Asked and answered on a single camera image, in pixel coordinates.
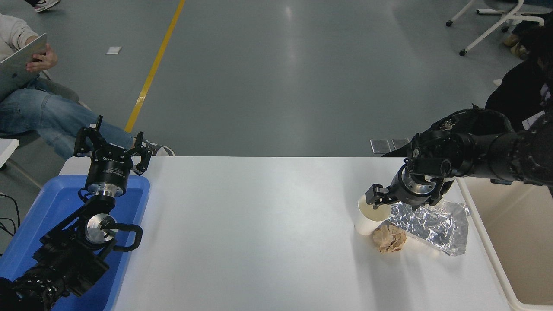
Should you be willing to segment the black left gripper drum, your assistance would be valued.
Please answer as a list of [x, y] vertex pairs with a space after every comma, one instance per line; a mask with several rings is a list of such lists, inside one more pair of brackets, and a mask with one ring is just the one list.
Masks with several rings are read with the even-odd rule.
[[116, 159], [112, 159], [101, 152], [92, 153], [86, 188], [92, 189], [95, 185], [110, 184], [119, 189], [126, 189], [132, 167], [133, 162], [130, 158], [117, 156]]

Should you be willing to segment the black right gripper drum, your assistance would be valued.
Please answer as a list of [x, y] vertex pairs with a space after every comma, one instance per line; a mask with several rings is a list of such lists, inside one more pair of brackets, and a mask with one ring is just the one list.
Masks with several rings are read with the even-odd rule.
[[417, 196], [413, 192], [417, 183], [406, 171], [406, 165], [403, 165], [393, 177], [389, 185], [388, 197], [393, 197], [397, 201], [407, 203], [409, 205], [417, 205]]

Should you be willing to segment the person's hand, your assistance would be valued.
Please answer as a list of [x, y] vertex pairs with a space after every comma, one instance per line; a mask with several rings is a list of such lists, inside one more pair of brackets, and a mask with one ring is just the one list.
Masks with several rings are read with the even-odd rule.
[[26, 71], [36, 73], [51, 69], [58, 64], [58, 55], [49, 43], [46, 43], [45, 51], [32, 55], [32, 60], [26, 64]]

